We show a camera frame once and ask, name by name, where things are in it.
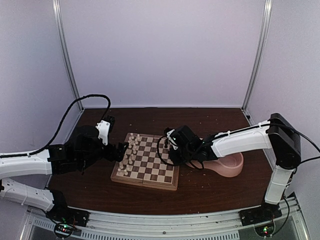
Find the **white wall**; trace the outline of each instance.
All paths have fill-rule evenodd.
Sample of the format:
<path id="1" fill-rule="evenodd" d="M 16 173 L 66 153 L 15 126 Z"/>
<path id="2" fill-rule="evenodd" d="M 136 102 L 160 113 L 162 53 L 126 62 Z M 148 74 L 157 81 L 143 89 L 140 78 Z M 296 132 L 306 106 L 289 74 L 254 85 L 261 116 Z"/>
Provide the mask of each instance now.
<path id="1" fill-rule="evenodd" d="M 240 107 L 264 0 L 63 0 L 80 95 L 113 107 Z M 85 101 L 104 107 L 103 99 Z"/>
<path id="2" fill-rule="evenodd" d="M 0 152 L 45 145 L 73 99 L 52 1 L 0 1 Z M 78 115 L 75 107 L 55 143 L 65 140 Z M 39 188 L 47 179 L 16 178 Z M 21 205 L 0 200 L 0 239 L 18 239 L 25 211 Z"/>
<path id="3" fill-rule="evenodd" d="M 320 2 L 276 0 L 248 111 L 255 122 L 281 113 L 320 146 Z M 303 159 L 318 156 L 302 140 Z M 319 239 L 320 161 L 298 168 L 291 184 L 311 239 Z"/>

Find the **back wall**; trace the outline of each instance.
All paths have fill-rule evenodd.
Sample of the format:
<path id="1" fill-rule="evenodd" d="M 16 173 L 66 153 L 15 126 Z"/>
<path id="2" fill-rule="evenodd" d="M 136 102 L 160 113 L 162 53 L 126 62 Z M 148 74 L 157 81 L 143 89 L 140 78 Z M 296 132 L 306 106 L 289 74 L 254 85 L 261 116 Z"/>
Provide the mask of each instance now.
<path id="1" fill-rule="evenodd" d="M 80 96 L 113 107 L 240 107 L 264 0 L 68 0 L 61 13 Z M 101 99 L 85 107 L 104 107 Z"/>

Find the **black bracket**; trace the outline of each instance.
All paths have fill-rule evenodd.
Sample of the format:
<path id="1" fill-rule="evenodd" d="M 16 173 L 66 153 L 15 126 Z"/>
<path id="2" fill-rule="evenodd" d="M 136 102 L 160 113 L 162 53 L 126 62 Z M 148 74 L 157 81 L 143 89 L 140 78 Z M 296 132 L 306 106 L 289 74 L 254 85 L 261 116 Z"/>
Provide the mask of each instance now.
<path id="1" fill-rule="evenodd" d="M 272 205 L 263 203 L 261 206 L 241 210 L 239 212 L 242 226 L 255 225 L 263 222 L 271 221 L 272 219 L 282 216 L 279 204 Z"/>

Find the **white plastic clip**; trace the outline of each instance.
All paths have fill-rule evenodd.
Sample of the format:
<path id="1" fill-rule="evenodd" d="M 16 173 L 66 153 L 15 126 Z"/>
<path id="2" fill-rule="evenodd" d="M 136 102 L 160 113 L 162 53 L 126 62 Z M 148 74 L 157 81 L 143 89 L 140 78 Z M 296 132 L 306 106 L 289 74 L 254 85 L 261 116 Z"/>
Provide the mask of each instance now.
<path id="1" fill-rule="evenodd" d="M 27 189 L 27 185 L 25 185 L 25 198 L 24 198 L 23 202 L 21 203 L 22 206 L 25 204 L 27 198 L 28 198 L 28 189 Z"/>

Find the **chess square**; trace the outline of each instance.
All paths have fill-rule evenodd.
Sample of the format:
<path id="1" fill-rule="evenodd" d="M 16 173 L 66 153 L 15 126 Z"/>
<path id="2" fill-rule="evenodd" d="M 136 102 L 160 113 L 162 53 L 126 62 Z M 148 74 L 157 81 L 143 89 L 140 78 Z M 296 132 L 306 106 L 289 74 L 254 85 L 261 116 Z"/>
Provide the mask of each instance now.
<path id="1" fill-rule="evenodd" d="M 137 179 L 144 179 L 145 174 L 142 172 L 139 172 L 138 175 L 136 176 Z"/>
<path id="2" fill-rule="evenodd" d="M 165 176 L 158 176 L 158 179 L 157 179 L 158 182 L 161 182 L 161 183 L 164 183 L 165 182 Z"/>
<path id="3" fill-rule="evenodd" d="M 151 174 L 158 175 L 159 174 L 159 169 L 152 169 Z"/>
<path id="4" fill-rule="evenodd" d="M 169 170 L 169 171 L 172 171 L 174 169 L 174 166 L 167 165 L 166 169 Z"/>
<path id="5" fill-rule="evenodd" d="M 169 158 L 169 154 L 167 153 L 162 153 L 161 154 L 162 159 L 168 159 Z"/>
<path id="6" fill-rule="evenodd" d="M 151 174 L 150 173 L 145 173 L 143 180 L 150 180 L 151 179 Z"/>
<path id="7" fill-rule="evenodd" d="M 151 177 L 150 177 L 151 181 L 157 181 L 157 179 L 158 179 L 158 175 L 151 174 Z"/>
<path id="8" fill-rule="evenodd" d="M 141 161 L 134 161 L 133 166 L 140 167 Z"/>
<path id="9" fill-rule="evenodd" d="M 145 167 L 139 167 L 139 173 L 145 173 L 145 171 L 146 171 L 146 168 Z"/>
<path id="10" fill-rule="evenodd" d="M 154 163 L 153 164 L 153 168 L 154 169 L 159 169 L 160 168 L 160 164 L 159 163 Z"/>
<path id="11" fill-rule="evenodd" d="M 164 177 L 164 182 L 165 183 L 171 183 L 171 181 L 172 181 L 172 177 L 171 176 L 165 176 Z"/>
<path id="12" fill-rule="evenodd" d="M 159 175 L 160 176 L 165 176 L 166 175 L 166 171 L 165 170 L 159 170 Z"/>
<path id="13" fill-rule="evenodd" d="M 152 169 L 154 166 L 153 162 L 147 162 L 146 167 Z"/>
<path id="14" fill-rule="evenodd" d="M 139 171 L 139 167 L 138 166 L 133 166 L 132 172 L 138 172 L 138 171 Z"/>
<path id="15" fill-rule="evenodd" d="M 132 172 L 131 172 L 131 175 L 130 175 L 131 178 L 136 179 L 137 176 L 138 176 L 138 173 L 137 173 L 137 172 L 135 172 L 135 171 L 132 171 Z"/>
<path id="16" fill-rule="evenodd" d="M 173 177 L 174 176 L 174 171 L 169 171 L 169 170 L 165 171 L 165 176 L 166 177 Z"/>
<path id="17" fill-rule="evenodd" d="M 146 173 L 146 174 L 151 174 L 151 173 L 152 173 L 152 168 L 147 167 L 147 168 L 145 169 L 145 173 Z"/>
<path id="18" fill-rule="evenodd" d="M 165 165 L 164 163 L 160 164 L 160 170 L 167 170 L 167 165 Z"/>
<path id="19" fill-rule="evenodd" d="M 142 161 L 141 162 L 141 167 L 146 167 L 147 166 L 147 162 L 146 161 Z"/>
<path id="20" fill-rule="evenodd" d="M 148 162 L 148 159 L 149 159 L 149 157 L 143 156 L 141 161 L 142 161 L 142 162 Z"/>

